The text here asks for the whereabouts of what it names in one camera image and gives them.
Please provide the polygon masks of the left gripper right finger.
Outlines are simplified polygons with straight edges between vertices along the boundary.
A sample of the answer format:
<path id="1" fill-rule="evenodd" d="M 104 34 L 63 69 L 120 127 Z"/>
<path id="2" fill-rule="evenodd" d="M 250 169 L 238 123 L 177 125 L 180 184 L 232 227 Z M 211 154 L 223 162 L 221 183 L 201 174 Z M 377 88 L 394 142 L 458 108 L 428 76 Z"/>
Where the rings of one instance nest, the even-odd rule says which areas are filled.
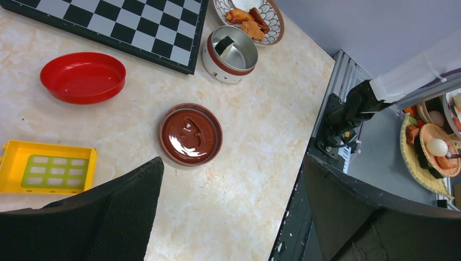
<path id="1" fill-rule="evenodd" d="M 303 176 L 324 260 L 460 260 L 460 212 L 393 195 L 311 155 Z"/>

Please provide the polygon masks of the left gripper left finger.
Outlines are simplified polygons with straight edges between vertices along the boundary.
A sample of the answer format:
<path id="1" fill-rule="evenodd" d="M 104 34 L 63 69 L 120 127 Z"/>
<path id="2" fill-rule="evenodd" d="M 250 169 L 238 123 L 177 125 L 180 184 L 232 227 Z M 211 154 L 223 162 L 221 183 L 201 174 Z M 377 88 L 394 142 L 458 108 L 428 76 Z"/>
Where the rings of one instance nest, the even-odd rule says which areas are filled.
<path id="1" fill-rule="evenodd" d="M 143 260 L 164 174 L 160 157 L 42 208 L 1 213 L 1 260 Z"/>

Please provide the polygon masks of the black white sushi piece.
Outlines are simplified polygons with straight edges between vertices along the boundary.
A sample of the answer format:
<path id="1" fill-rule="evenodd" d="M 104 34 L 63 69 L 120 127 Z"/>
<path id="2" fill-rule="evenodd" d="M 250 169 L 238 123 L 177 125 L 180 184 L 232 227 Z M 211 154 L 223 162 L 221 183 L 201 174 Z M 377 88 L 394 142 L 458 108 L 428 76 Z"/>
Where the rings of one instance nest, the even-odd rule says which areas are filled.
<path id="1" fill-rule="evenodd" d="M 225 36 L 223 39 L 221 39 L 216 46 L 214 47 L 217 55 L 221 58 L 224 59 L 228 53 L 232 50 L 235 42 L 230 36 Z"/>

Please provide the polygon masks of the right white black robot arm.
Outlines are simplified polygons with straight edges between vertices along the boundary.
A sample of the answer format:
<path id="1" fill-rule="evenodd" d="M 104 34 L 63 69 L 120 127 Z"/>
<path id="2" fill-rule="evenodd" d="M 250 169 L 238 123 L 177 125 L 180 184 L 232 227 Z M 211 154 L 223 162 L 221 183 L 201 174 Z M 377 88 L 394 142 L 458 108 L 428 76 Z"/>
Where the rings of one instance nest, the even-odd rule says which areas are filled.
<path id="1" fill-rule="evenodd" d="M 352 131 L 380 111 L 403 109 L 460 88 L 460 30 L 390 71 L 351 87 L 357 69 L 343 52 L 327 88 L 323 110 L 309 144 L 323 158 L 335 159 Z"/>

